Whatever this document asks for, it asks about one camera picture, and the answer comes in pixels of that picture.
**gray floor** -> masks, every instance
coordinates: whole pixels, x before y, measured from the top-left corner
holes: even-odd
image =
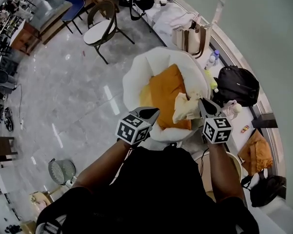
[[[76,23],[84,33],[86,14],[82,18],[84,21],[76,19]],[[22,87],[23,129],[19,87],[5,103],[13,111],[14,132],[1,124],[0,136],[16,138],[14,148],[19,157],[13,163],[20,189],[9,197],[23,220],[33,218],[28,195],[56,187],[48,174],[51,159],[68,158],[80,173],[115,143],[116,124],[126,111],[122,77],[136,55],[162,45],[143,21],[130,20],[127,9],[117,18],[119,27],[136,44],[116,34],[101,48],[109,65],[84,43],[72,24],[74,34],[64,28],[20,63],[16,78]],[[199,151],[192,141],[184,147]]]

